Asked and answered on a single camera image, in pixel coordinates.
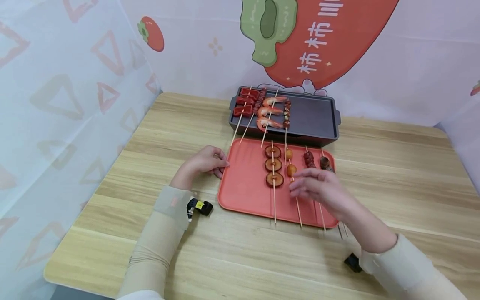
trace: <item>wooden skewer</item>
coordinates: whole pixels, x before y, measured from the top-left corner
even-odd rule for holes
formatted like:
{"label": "wooden skewer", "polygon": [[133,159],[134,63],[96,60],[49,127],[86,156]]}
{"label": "wooden skewer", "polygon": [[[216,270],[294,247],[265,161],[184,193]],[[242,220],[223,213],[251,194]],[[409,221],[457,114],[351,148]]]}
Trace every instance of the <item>wooden skewer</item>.
{"label": "wooden skewer", "polygon": [[[288,149],[288,146],[287,146],[287,139],[285,138],[285,165],[287,165],[287,149]],[[289,164],[292,164],[292,161],[291,159],[288,159],[288,163]],[[297,211],[299,213],[299,219],[300,219],[300,227],[303,228],[303,223],[301,221],[301,214],[300,214],[300,205],[299,205],[299,198],[298,197],[295,197],[295,200],[297,201]]]}
{"label": "wooden skewer", "polygon": [[[275,162],[275,158],[272,153],[272,163]],[[276,197],[275,197],[275,165],[272,168],[273,172],[273,216],[276,224]]]}
{"label": "wooden skewer", "polygon": [[253,117],[254,117],[254,114],[252,114],[252,116],[250,117],[250,121],[248,121],[247,128],[245,128],[245,131],[243,132],[243,135],[241,136],[239,145],[241,144],[241,141],[243,141],[243,138],[245,137],[245,134],[247,133],[247,129],[250,127],[250,123],[252,122]]}
{"label": "wooden skewer", "polygon": [[242,110],[241,110],[241,115],[240,115],[240,118],[239,118],[239,123],[237,124],[237,127],[236,127],[236,129],[235,129],[235,132],[233,133],[232,142],[230,143],[230,146],[233,145],[233,141],[235,140],[235,136],[237,135],[237,131],[239,130],[239,126],[240,126],[240,122],[241,122],[241,117],[243,117],[243,111],[244,111],[244,110],[242,109]]}
{"label": "wooden skewer", "polygon": [[345,223],[342,223],[343,224],[343,230],[345,230],[345,234],[347,235],[347,238],[348,238],[348,231],[347,231],[347,227],[345,226]]}
{"label": "wooden skewer", "polygon": [[287,149],[288,149],[288,146],[287,146],[287,129],[285,128],[285,165],[287,164]]}
{"label": "wooden skewer", "polygon": [[[322,156],[325,156],[324,149],[320,148],[320,150],[322,151]],[[348,237],[347,227],[345,226],[345,223],[342,223],[342,225],[343,225],[343,230],[345,231],[345,234]],[[338,223],[337,227],[338,227],[338,232],[340,232],[340,237],[343,240],[342,229],[340,229],[340,223]]]}
{"label": "wooden skewer", "polygon": [[[270,119],[271,117],[272,117],[272,112],[270,112],[270,114],[268,115],[268,119]],[[267,128],[268,128],[268,124],[267,124],[267,126],[265,126],[264,138],[262,139],[262,143],[260,144],[261,148],[264,147],[264,140],[265,140],[265,135],[267,134]]]}
{"label": "wooden skewer", "polygon": [[322,223],[324,225],[324,233],[326,233],[327,229],[325,228],[325,219],[324,219],[324,212],[323,212],[323,209],[322,209],[322,205],[319,203],[318,207],[320,208],[320,215],[322,216]]}

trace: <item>beige sleeve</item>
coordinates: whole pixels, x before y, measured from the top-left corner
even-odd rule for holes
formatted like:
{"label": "beige sleeve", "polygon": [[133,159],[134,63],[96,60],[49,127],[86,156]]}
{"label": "beige sleeve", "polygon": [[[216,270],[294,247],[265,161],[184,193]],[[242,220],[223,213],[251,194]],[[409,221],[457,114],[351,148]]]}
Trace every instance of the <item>beige sleeve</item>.
{"label": "beige sleeve", "polygon": [[188,227],[187,203],[192,195],[164,187],[133,249],[117,299],[138,291],[164,296],[170,261]]}
{"label": "beige sleeve", "polygon": [[466,300],[465,296],[405,236],[381,254],[362,251],[360,266],[395,298],[403,300]]}

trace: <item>cartoon persimmon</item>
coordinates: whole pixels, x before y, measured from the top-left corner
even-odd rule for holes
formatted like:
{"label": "cartoon persimmon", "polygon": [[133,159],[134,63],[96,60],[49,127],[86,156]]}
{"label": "cartoon persimmon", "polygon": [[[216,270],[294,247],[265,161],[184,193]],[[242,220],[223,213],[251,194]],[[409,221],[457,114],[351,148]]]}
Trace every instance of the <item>cartoon persimmon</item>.
{"label": "cartoon persimmon", "polygon": [[147,45],[157,52],[162,52],[165,47],[163,34],[157,23],[150,17],[143,17],[137,24],[138,32],[143,36]]}
{"label": "cartoon persimmon", "polygon": [[252,60],[284,87],[322,89],[345,75],[382,32],[399,0],[242,0]]}

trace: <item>triangle pattern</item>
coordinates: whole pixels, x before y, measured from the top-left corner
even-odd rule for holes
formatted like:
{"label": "triangle pattern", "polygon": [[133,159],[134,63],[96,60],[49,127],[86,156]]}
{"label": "triangle pattern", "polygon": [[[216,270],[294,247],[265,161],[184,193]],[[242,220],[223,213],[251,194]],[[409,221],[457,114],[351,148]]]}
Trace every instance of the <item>triangle pattern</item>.
{"label": "triangle pattern", "polygon": [[[63,169],[77,151],[75,145],[67,144],[64,141],[40,141],[36,146],[47,160],[53,160],[52,166],[57,170]],[[52,151],[53,147],[63,148],[62,153],[56,156]]]}
{"label": "triangle pattern", "polygon": [[[50,104],[50,101],[63,88],[72,102],[75,110],[60,108]],[[53,76],[43,87],[39,88],[31,97],[32,103],[37,109],[43,110],[55,115],[67,117],[71,120],[81,120],[84,117],[84,110],[78,103],[70,77],[67,74],[58,74]]]}
{"label": "triangle pattern", "polygon": [[138,119],[133,108],[129,108],[120,120],[120,127],[131,133],[138,127]]}
{"label": "triangle pattern", "polygon": [[152,92],[155,96],[157,96],[159,94],[159,90],[156,86],[156,75],[155,73],[153,73],[151,76],[150,76],[150,79],[148,79],[147,83],[145,84],[145,86],[147,87],[147,89]]}
{"label": "triangle pattern", "polygon": [[12,39],[18,46],[13,47],[10,49],[4,57],[0,57],[0,69],[12,61],[14,58],[19,56],[25,49],[28,48],[30,42],[24,40],[21,36],[18,35],[15,31],[10,29],[7,25],[5,25],[2,21],[0,21],[0,35],[4,35],[9,39]]}
{"label": "triangle pattern", "polygon": [[143,67],[147,63],[147,60],[145,59],[144,51],[140,47],[140,45],[132,39],[129,40],[129,44],[130,44],[130,53],[132,54],[133,68],[135,70],[138,70],[139,68]]}
{"label": "triangle pattern", "polygon": [[0,165],[0,190],[8,190],[17,186],[17,178]]}
{"label": "triangle pattern", "polygon": [[34,265],[38,262],[41,262],[47,258],[49,258],[52,254],[53,251],[55,250],[55,246],[53,246],[51,251],[48,251],[44,254],[36,255],[36,252],[38,251],[38,248],[40,247],[40,242],[43,240],[43,238],[48,234],[52,232],[57,238],[60,240],[63,238],[65,235],[65,230],[63,230],[61,224],[59,222],[50,222],[39,234],[37,234],[31,241],[30,245],[28,246],[27,250],[25,251],[25,254],[19,261],[17,265],[17,271],[26,267],[29,267],[31,265]]}
{"label": "triangle pattern", "polygon": [[11,216],[0,219],[0,241],[1,237],[12,227],[15,223],[18,222],[19,217]]}
{"label": "triangle pattern", "polygon": [[78,7],[73,8],[70,0],[63,0],[63,6],[67,11],[68,18],[72,23],[77,23],[81,17],[92,7],[98,3],[98,0],[92,0],[91,3],[82,3]]}
{"label": "triangle pattern", "polygon": [[[97,171],[98,176],[96,179],[89,178],[91,174]],[[102,160],[98,156],[85,171],[82,179],[80,179],[79,184],[99,184],[102,182],[102,179],[105,177],[105,168],[103,167]]]}
{"label": "triangle pattern", "polygon": [[[108,56],[100,52],[100,48],[107,40],[110,41],[110,44],[113,47],[113,53],[116,62],[114,62],[113,60],[108,58]],[[114,72],[118,76],[123,76],[125,68],[123,66],[123,62],[121,61],[120,50],[115,40],[115,35],[113,34],[113,31],[108,30],[107,33],[97,43],[95,43],[95,45],[93,45],[91,51],[100,59],[100,61],[104,65],[106,65],[107,68],[110,69],[110,71]]]}
{"label": "triangle pattern", "polygon": [[[107,110],[109,110],[110,107],[112,107],[112,105],[115,103],[115,101],[117,101],[118,97],[120,97],[120,93],[107,84],[97,82],[96,85],[98,87],[97,96],[98,104],[100,105],[100,111],[102,112],[102,114],[105,115]],[[113,96],[105,100],[104,90],[109,92]]]}

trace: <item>black device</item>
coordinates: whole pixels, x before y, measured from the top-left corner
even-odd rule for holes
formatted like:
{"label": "black device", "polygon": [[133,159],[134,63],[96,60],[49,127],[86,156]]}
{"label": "black device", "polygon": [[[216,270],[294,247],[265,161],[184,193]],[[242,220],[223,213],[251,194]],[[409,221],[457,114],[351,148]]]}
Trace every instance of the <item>black device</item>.
{"label": "black device", "polygon": [[213,205],[208,201],[200,201],[197,198],[192,198],[187,204],[187,215],[189,221],[192,220],[194,210],[197,210],[204,216],[208,216],[213,210]]}
{"label": "black device", "polygon": [[353,272],[360,273],[363,269],[360,267],[360,260],[355,254],[350,254],[346,260],[343,261]]}

